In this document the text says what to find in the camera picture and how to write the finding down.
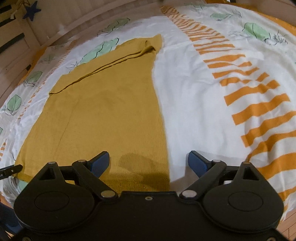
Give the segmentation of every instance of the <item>blue gripper pad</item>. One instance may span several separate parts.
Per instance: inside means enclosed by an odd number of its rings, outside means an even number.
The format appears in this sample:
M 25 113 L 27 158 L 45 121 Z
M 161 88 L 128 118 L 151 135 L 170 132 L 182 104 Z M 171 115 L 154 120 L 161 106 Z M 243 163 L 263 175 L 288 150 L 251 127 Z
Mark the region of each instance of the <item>blue gripper pad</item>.
M 108 152 L 99 157 L 93 164 L 91 164 L 91 173 L 94 174 L 96 177 L 100 177 L 109 166 L 109 158 L 110 157 Z
M 198 177 L 204 175 L 212 166 L 210 161 L 208 161 L 196 151 L 191 151 L 189 153 L 188 165 Z

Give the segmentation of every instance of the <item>yellow knit fabric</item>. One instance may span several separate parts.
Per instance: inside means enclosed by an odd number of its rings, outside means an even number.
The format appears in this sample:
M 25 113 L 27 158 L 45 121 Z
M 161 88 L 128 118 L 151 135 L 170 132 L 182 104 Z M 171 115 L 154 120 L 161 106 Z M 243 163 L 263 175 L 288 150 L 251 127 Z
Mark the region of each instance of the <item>yellow knit fabric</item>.
M 106 150 L 101 176 L 121 192 L 167 191 L 168 154 L 152 82 L 160 35 L 133 39 L 63 75 L 26 138 L 16 164 L 30 181 L 49 161 L 60 166 Z

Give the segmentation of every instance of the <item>wooden floor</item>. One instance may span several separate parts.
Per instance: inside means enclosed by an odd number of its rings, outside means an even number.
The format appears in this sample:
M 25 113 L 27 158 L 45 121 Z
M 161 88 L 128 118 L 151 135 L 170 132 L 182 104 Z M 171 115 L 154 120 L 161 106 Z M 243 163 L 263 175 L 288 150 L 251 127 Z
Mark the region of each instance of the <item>wooden floor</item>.
M 11 207 L 4 197 L 0 194 L 0 201 L 5 205 Z M 287 214 L 286 220 L 278 226 L 278 231 L 281 232 L 286 238 L 293 241 L 296 239 L 296 210 Z

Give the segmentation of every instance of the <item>blue star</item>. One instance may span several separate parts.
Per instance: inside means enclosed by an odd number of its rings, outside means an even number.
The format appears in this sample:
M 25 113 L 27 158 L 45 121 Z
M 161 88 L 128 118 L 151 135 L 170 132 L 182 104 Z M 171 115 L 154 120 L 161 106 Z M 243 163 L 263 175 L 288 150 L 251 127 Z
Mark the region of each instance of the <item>blue star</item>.
M 32 6 L 25 6 L 27 13 L 23 16 L 23 19 L 29 17 L 31 21 L 34 19 L 34 15 L 37 12 L 40 12 L 41 9 L 37 8 L 37 1 L 32 4 Z

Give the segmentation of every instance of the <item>bed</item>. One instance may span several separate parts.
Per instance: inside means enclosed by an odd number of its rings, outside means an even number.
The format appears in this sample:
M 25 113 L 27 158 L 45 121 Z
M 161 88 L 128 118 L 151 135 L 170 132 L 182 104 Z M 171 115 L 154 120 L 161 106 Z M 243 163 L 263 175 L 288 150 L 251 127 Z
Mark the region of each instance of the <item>bed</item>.
M 43 30 L 49 23 L 42 17 L 53 14 L 54 4 L 38 3 L 44 13 L 28 24 L 40 43 L 34 50 L 44 53 L 0 110 L 0 168 L 18 162 L 62 75 L 128 40 L 161 34 L 152 80 L 165 132 L 169 188 L 179 192 L 196 180 L 186 163 L 191 150 L 228 165 L 247 160 L 282 198 L 284 220 L 296 207 L 295 28 L 249 10 L 254 6 L 227 2 L 90 2 L 80 10 L 75 5 L 64 19 L 53 18 L 65 26 Z M 38 168 L 24 169 L 26 175 L 0 182 L 12 205 Z

